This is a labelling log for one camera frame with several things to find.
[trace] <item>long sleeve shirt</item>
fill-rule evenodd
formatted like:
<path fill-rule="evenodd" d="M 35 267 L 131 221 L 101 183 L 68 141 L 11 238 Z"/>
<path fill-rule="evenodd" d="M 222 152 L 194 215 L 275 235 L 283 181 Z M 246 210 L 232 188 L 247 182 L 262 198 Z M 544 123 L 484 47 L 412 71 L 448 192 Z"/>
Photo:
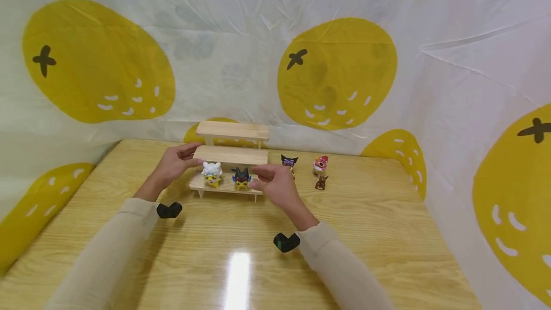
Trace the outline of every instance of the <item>long sleeve shirt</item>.
<path fill-rule="evenodd" d="M 159 219 L 155 202 L 127 199 L 88 243 L 45 310 L 113 309 L 128 271 Z M 344 310 L 391 310 L 377 279 L 326 222 L 303 232 L 300 251 Z"/>

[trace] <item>small brown animal figure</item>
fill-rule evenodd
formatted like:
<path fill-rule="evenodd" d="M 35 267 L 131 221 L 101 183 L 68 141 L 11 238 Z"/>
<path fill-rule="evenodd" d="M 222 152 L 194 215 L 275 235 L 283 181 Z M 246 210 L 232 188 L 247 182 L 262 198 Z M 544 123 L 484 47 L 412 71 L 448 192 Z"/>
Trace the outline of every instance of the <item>small brown animal figure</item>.
<path fill-rule="evenodd" d="M 320 175 L 320 179 L 318 182 L 316 182 L 316 189 L 317 190 L 325 190 L 325 180 L 328 179 L 329 176 L 322 176 Z"/>

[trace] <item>fabric backdrop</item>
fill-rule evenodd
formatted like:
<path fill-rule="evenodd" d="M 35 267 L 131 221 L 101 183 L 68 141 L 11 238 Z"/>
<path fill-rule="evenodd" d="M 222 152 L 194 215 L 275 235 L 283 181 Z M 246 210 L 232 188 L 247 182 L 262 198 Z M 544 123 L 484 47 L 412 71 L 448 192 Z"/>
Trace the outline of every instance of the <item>fabric backdrop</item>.
<path fill-rule="evenodd" d="M 269 124 L 263 147 L 398 159 L 485 309 L 551 306 L 551 0 L 0 12 L 0 270 L 116 141 L 217 118 Z"/>

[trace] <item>yellow orange print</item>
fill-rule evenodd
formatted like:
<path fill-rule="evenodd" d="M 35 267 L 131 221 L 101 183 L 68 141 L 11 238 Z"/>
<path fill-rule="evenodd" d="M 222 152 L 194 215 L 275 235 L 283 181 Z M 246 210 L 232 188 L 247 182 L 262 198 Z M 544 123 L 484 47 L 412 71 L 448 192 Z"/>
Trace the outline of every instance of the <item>yellow orange print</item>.
<path fill-rule="evenodd" d="M 210 118 L 207 121 L 237 122 L 236 120 L 232 120 L 229 118 Z M 198 141 L 199 143 L 206 144 L 204 137 L 196 135 L 195 131 L 197 130 L 197 126 L 199 126 L 198 122 L 195 125 L 191 126 L 191 128 L 188 130 L 188 132 L 184 136 L 185 143 L 194 143 Z M 215 145 L 222 145 L 222 146 L 256 147 L 256 148 L 258 148 L 258 144 L 260 143 L 261 148 L 266 148 L 265 144 L 262 141 L 254 141 L 254 140 L 214 138 L 213 142 Z"/>
<path fill-rule="evenodd" d="M 44 226 L 75 194 L 94 165 L 76 163 L 52 169 L 29 187 L 0 223 L 0 275 L 25 252 Z"/>
<path fill-rule="evenodd" d="M 84 123 L 143 120 L 172 107 L 169 60 L 144 29 L 91 0 L 33 14 L 22 42 L 29 73 L 62 112 Z"/>
<path fill-rule="evenodd" d="M 474 176 L 478 224 L 505 269 L 551 307 L 551 104 L 499 137 Z"/>
<path fill-rule="evenodd" d="M 383 102 L 397 65 L 396 47 L 377 24 L 359 18 L 322 23 L 295 37 L 283 53 L 279 99 L 299 124 L 352 128 Z"/>
<path fill-rule="evenodd" d="M 427 194 L 425 157 L 417 139 L 410 132 L 403 129 L 389 130 L 371 141 L 361 155 L 398 160 L 409 173 L 409 178 L 421 198 L 425 199 Z"/>

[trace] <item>tarp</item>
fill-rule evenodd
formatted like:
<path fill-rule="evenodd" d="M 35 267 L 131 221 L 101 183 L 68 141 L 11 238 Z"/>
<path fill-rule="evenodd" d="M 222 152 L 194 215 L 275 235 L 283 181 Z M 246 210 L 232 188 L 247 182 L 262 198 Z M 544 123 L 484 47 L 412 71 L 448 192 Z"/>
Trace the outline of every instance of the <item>tarp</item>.
<path fill-rule="evenodd" d="M 0 270 L 116 141 L 217 118 L 270 125 L 269 148 L 398 159 L 485 309 L 551 306 L 551 0 L 0 12 Z"/>

